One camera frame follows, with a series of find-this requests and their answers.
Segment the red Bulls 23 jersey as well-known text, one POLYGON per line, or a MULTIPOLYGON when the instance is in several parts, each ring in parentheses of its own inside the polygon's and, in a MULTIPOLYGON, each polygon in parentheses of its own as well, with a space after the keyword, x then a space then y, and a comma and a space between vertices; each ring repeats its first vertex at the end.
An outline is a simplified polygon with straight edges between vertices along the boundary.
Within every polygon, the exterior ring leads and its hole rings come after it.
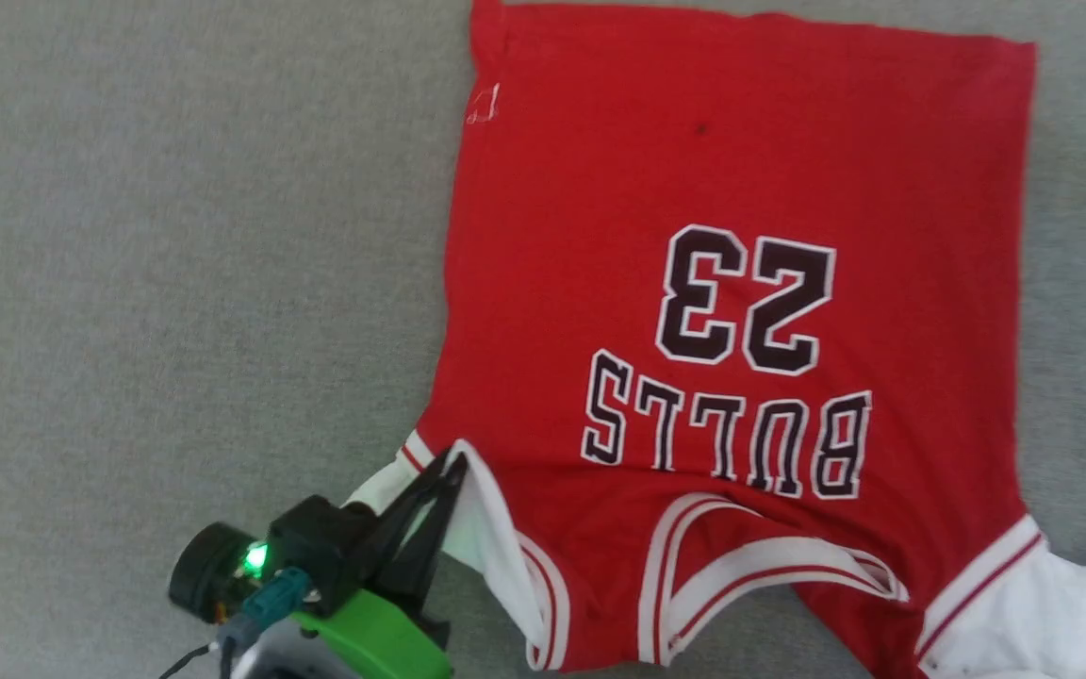
POLYGON ((535 671, 780 586, 872 679, 1086 679, 1016 473, 1034 46, 501 0, 470 39, 434 385, 358 498, 466 458, 447 551, 535 671))

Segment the grey fabric sofa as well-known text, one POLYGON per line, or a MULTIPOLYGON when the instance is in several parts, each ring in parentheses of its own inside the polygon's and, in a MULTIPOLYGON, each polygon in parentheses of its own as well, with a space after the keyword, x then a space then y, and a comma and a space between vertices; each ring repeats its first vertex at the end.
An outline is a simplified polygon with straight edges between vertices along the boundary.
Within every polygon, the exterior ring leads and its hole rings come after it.
MULTIPOLYGON (((648 0, 1039 45, 1023 494, 1086 564, 1086 0, 648 0)), ((0 679, 156 679, 204 524, 425 406, 469 0, 0 0, 0 679)))

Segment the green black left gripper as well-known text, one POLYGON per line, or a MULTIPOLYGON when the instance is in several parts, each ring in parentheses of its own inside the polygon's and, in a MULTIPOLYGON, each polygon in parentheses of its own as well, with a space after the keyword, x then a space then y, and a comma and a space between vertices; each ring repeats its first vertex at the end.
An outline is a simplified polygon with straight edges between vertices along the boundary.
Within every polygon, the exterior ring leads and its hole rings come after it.
MULTIPOLYGON (((421 616, 469 471, 464 456, 437 456, 424 470, 401 461, 372 476, 357 498, 376 511, 359 544, 361 573, 400 577, 406 606, 421 616)), ((293 672, 301 679, 453 679, 453 666, 403 609, 359 589, 331 615, 293 614, 293 672)))

